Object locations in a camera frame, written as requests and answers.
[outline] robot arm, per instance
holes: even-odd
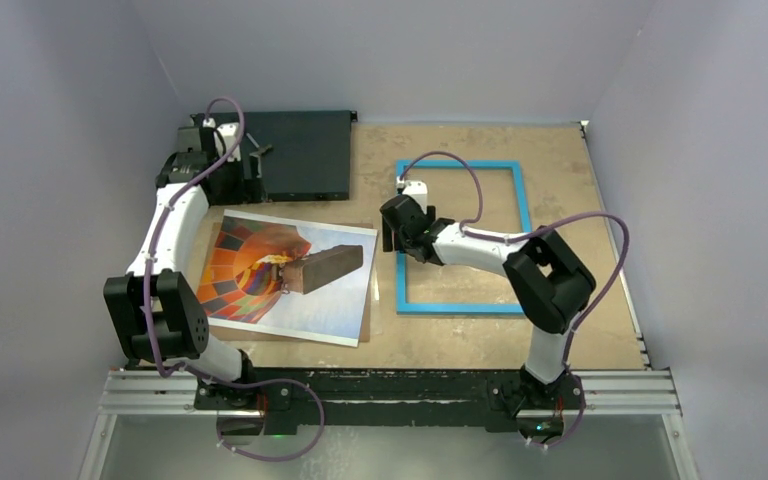
[[[214,142],[214,133],[207,126],[179,130],[178,153],[170,157],[156,181],[157,202],[148,234],[126,274],[107,279],[104,300],[129,360],[154,361],[143,310],[151,308],[164,365],[184,363],[220,380],[248,383],[254,381],[251,361],[244,352],[210,334],[204,308],[182,273],[208,207],[227,203],[228,192],[238,190],[234,179],[239,162],[226,163],[177,200],[155,249],[151,305],[143,305],[141,295],[146,255],[157,222],[170,198],[216,160]]]
[[[408,182],[401,194],[381,207],[381,215],[385,251],[406,253],[422,263],[465,265],[507,277],[535,327],[523,365],[525,375],[543,386],[559,381],[567,369],[570,324],[587,306],[596,282],[557,232],[517,243],[468,237],[452,219],[436,218],[422,182]],[[551,273],[544,275],[541,267],[549,267]]]

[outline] white wall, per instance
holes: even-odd
[[[703,477],[768,478],[768,0],[659,2],[589,142]]]
[[[590,118],[654,0],[134,0],[188,111]]]
[[[77,476],[183,118],[130,2],[0,1],[0,479]]]

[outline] floor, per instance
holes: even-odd
[[[569,127],[467,127],[355,125],[352,132],[351,199],[245,205],[239,210],[326,223],[381,227],[380,205],[394,190],[395,162],[429,150],[447,150],[467,160],[515,160],[522,167],[533,226],[574,213],[600,210],[584,140]],[[479,228],[519,231],[511,174],[479,171],[485,212]],[[470,176],[460,170],[417,170],[410,178],[429,186],[438,215],[471,218],[477,197]],[[212,226],[224,208],[212,208],[202,222],[186,272],[197,285]],[[614,267],[608,229],[585,220],[560,230],[590,268],[601,288]],[[241,340],[256,365],[404,368],[517,368],[528,354],[531,324],[516,317],[405,316],[395,313],[395,257],[376,254],[371,283],[370,341],[357,348],[313,342]],[[408,300],[421,302],[515,303],[507,280],[466,267],[410,264]],[[220,338],[250,338],[212,329]],[[641,369],[640,349],[628,302],[619,282],[582,325],[570,354],[573,368]]]

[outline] blue square frame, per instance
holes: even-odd
[[[410,160],[396,162],[396,173],[401,174]],[[523,232],[531,231],[531,218],[528,216],[528,203],[525,200],[525,182],[519,162],[507,160],[479,160],[467,162],[476,170],[510,170],[514,177],[517,207]],[[455,160],[422,160],[411,170],[417,168],[463,168]],[[436,315],[523,315],[522,307],[516,304],[497,303],[410,303],[408,302],[407,261],[404,253],[396,254],[396,313],[398,314],[436,314]]]

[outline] brown block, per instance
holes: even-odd
[[[284,286],[291,292],[310,293],[363,266],[363,247],[337,245],[284,265]]]

